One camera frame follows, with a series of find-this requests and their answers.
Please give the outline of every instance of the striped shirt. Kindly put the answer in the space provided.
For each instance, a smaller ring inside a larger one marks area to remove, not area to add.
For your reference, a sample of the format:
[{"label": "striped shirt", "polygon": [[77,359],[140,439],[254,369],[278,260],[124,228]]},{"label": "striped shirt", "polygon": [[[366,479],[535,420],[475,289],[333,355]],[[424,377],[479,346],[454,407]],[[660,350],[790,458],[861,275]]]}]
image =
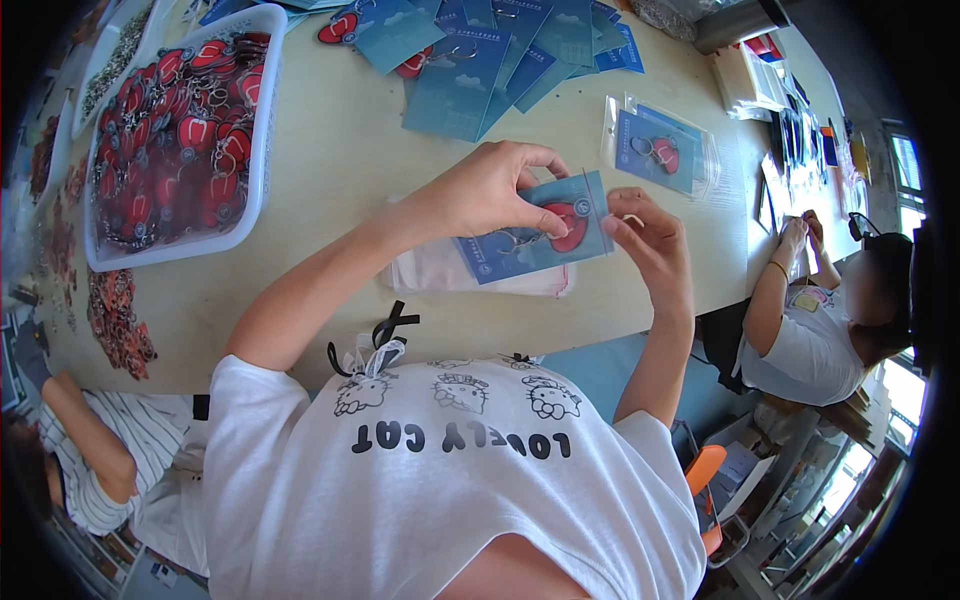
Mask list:
[{"label": "striped shirt", "polygon": [[193,416],[193,398],[88,391],[84,398],[136,462],[137,495],[125,504],[114,502],[103,491],[93,469],[45,402],[39,411],[38,431],[43,447],[60,461],[67,514],[89,533],[103,536],[139,510],[144,494],[173,463]]}]

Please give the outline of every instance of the hand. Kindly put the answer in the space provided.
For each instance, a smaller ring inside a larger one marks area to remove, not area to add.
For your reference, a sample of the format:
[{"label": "hand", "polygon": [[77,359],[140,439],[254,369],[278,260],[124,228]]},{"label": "hand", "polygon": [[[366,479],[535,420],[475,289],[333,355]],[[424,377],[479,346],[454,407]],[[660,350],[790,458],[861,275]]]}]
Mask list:
[{"label": "hand", "polygon": [[809,227],[809,231],[806,233],[806,236],[810,238],[810,246],[812,246],[813,250],[818,254],[823,252],[824,226],[820,224],[820,219],[817,218],[817,213],[813,210],[808,210],[804,213],[803,219],[806,225]]},{"label": "hand", "polygon": [[[692,321],[693,278],[684,224],[639,187],[611,190],[607,207],[611,216],[604,218],[603,228],[640,269],[654,311],[680,310]],[[625,219],[627,215],[635,218]]]},{"label": "hand", "polygon": [[806,221],[799,217],[790,219],[780,235],[780,247],[774,252],[774,260],[782,263],[786,269],[793,266],[797,255],[806,245],[806,233],[808,231],[809,227]]},{"label": "hand", "polygon": [[16,334],[16,347],[13,349],[13,360],[20,367],[22,373],[37,388],[43,390],[43,384],[51,377],[47,370],[47,363],[43,360],[43,350],[36,342],[34,334],[38,330],[32,319],[20,326]]},{"label": "hand", "polygon": [[540,185],[528,167],[546,167],[557,178],[570,171],[556,152],[536,144],[484,142],[469,156],[397,205],[416,213],[426,237],[471,237],[509,227],[537,228],[565,237],[560,216],[525,202],[516,191]]}]

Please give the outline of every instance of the hair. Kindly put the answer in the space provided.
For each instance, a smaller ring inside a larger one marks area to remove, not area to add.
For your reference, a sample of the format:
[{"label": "hair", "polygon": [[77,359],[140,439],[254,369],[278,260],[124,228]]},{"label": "hair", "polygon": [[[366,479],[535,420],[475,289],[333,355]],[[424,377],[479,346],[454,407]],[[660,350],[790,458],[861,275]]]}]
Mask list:
[{"label": "hair", "polygon": [[27,422],[18,415],[4,416],[3,437],[10,440],[14,470],[17,471],[21,489],[32,501],[40,518],[49,520],[54,507],[50,499],[50,484],[47,483],[47,451],[38,437],[11,435],[11,427],[15,424],[27,426]]},{"label": "hair", "polygon": [[876,275],[877,292],[895,306],[894,318],[885,324],[856,324],[852,334],[870,344],[873,350],[868,367],[909,348],[910,262],[913,242],[901,233],[883,233],[864,241],[864,256]]}]

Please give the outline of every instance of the gold bracelet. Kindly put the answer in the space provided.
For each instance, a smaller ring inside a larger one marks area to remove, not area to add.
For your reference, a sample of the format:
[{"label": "gold bracelet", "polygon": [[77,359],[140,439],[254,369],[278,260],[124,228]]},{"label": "gold bracelet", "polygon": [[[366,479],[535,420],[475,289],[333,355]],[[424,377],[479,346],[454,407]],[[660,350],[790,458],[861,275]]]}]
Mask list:
[{"label": "gold bracelet", "polygon": [[778,260],[771,260],[770,264],[777,265],[780,270],[783,272],[783,276],[786,277],[787,283],[790,282],[790,276],[786,273],[786,267],[784,267]]}]

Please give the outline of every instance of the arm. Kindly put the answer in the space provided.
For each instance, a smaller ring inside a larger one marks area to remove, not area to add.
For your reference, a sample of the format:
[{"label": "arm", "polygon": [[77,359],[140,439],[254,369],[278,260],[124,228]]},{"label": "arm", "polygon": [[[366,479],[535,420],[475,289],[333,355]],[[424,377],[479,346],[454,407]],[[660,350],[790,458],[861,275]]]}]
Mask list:
[{"label": "arm", "polygon": [[813,247],[813,252],[817,257],[817,274],[811,276],[811,278],[820,287],[835,290],[840,285],[840,273],[833,266],[829,254],[827,254],[827,249],[824,248],[824,228],[820,225],[817,213],[812,210],[805,212],[803,218],[809,227],[806,235],[810,238],[810,246]]},{"label": "arm", "polygon": [[766,356],[780,332],[783,318],[783,299],[786,298],[786,271],[790,272],[793,261],[805,244],[807,225],[801,219],[792,219],[783,232],[780,246],[756,282],[747,316],[743,320],[743,335],[747,343],[759,355]]},{"label": "arm", "polygon": [[69,374],[61,372],[43,384],[43,401],[57,416],[97,482],[117,504],[136,495],[136,462],[120,438],[90,410]]},{"label": "arm", "polygon": [[611,191],[607,204],[613,216],[604,219],[604,229],[640,269],[654,306],[646,347],[613,422],[642,410],[669,428],[693,344],[693,282],[684,226],[638,187]]},{"label": "arm", "polygon": [[485,143],[400,204],[308,257],[268,287],[241,317],[226,354],[287,371],[337,308],[398,254],[441,237],[534,227],[566,235],[556,214],[516,191],[536,185],[527,170],[545,166],[569,176],[552,150],[515,142]]}]

